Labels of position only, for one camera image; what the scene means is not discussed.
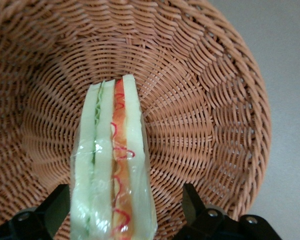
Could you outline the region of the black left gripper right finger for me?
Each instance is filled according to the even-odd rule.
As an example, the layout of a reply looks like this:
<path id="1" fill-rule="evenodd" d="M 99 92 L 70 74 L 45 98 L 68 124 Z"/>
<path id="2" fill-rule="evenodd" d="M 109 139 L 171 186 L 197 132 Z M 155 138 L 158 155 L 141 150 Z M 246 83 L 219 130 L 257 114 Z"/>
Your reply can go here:
<path id="1" fill-rule="evenodd" d="M 184 240 L 239 240 L 238 227 L 228 217 L 208 208 L 191 183 L 183 185 L 182 209 L 186 219 Z"/>

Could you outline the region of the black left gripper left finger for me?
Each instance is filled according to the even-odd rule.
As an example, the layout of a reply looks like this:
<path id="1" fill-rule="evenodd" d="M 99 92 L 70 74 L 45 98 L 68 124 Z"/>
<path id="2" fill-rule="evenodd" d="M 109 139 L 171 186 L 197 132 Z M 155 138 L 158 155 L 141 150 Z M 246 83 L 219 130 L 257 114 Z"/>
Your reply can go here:
<path id="1" fill-rule="evenodd" d="M 38 206 L 0 225 L 0 240 L 52 240 L 70 212 L 70 187 L 58 185 Z"/>

